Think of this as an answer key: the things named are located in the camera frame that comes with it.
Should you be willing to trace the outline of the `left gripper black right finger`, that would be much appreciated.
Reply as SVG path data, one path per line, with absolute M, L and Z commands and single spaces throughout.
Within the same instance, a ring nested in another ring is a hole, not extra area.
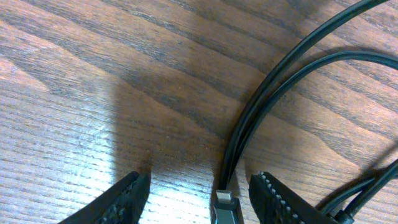
M 251 176 L 249 199 L 261 224 L 337 224 L 268 172 Z

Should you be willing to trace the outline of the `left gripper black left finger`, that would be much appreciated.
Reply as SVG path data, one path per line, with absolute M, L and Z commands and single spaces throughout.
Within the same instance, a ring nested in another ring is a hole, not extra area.
M 150 192 L 150 175 L 136 171 L 115 183 L 62 224 L 134 224 L 138 223 Z

